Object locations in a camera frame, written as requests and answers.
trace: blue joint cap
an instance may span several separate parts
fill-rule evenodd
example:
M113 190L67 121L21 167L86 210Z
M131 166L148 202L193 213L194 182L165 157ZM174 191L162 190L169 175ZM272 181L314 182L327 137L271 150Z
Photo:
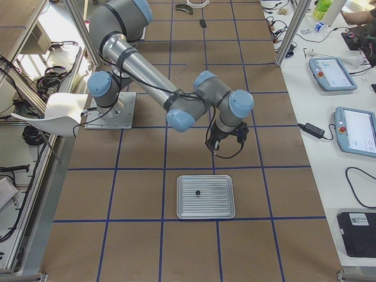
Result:
M147 23L151 23L153 21L153 14L152 10L147 3L146 0L133 0L137 7L139 7L140 11L143 13Z
M95 72L88 79L88 88L93 97L103 96L111 87L111 76L107 72Z
M201 83L203 83L206 79L209 78L216 78L217 76L209 71L204 70L202 73L199 74L199 76L194 80L193 82L193 88L197 88L200 86Z
M167 113L167 122L169 126L178 132L184 132L194 125L193 116L183 110L170 110Z
M253 108L252 95L244 90L235 90L229 98L230 109L234 115L244 119Z

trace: green bottle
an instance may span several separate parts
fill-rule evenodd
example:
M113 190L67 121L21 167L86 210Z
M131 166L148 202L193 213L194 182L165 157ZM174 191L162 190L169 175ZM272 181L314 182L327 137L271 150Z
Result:
M332 0L318 0L315 10L312 16L314 16L318 21L321 21L329 9Z

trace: robotic arm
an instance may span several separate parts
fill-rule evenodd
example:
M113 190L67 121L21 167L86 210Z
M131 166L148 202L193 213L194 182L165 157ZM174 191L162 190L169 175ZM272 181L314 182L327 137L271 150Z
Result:
M117 99L119 89L135 81L165 109L167 122L176 131L184 132L214 106L220 114L211 125L207 147L218 150L219 142L228 135L236 135L243 147L248 128L242 120L252 110L251 94L232 91L209 71L196 78L193 93L185 94L135 49L144 27L151 21L152 12L146 0L112 0L92 14L93 44L102 57L113 62L111 72L96 72L88 81L98 112L104 119L116 116L124 108Z

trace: water bottle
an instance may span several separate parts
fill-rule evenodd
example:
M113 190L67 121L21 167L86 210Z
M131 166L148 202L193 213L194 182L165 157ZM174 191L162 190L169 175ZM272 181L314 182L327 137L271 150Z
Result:
M329 9L331 0L318 0L315 10L312 13L312 16L315 17L318 21L322 21L324 15Z
M327 36L329 34L329 26L324 22L316 20L312 15L308 15L305 18L310 28L313 28L316 32L324 36Z

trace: white table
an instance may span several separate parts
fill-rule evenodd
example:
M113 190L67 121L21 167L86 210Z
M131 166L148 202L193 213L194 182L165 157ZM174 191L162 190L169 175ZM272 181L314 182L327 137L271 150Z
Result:
M292 17L291 9L289 10L290 15L272 16L274 19L281 19L288 23ZM341 15L337 17L331 28L338 26L347 26ZM298 33L301 34L300 30L307 27L303 22ZM314 49L317 53L331 56L358 53L358 51L348 50L341 37L341 32L344 32L344 29L333 31L322 43L306 42L295 36L294 42L297 43L297 48L294 50L294 56L285 59L281 66L297 121L303 124L309 122L324 129L326 137L330 137L328 125L334 121L333 113L336 107L344 106L376 112L376 93L370 89L370 85L376 83L375 69L353 76L358 85L357 90L326 92L319 87L308 67L309 58L304 57L303 48ZM302 36L315 41L323 39L319 34ZM356 72L367 67L369 65L359 66L357 69L349 66L347 69L349 72ZM363 208L356 201L345 178L345 169L355 166L376 176L376 159L342 152L335 137L329 142L317 139L303 131L301 135L341 264L343 266L375 267L376 258L353 258L346 254L337 222L337 214L344 211L372 212L372 210ZM375 181L354 172L349 172L349 176L358 197L365 204L376 206Z

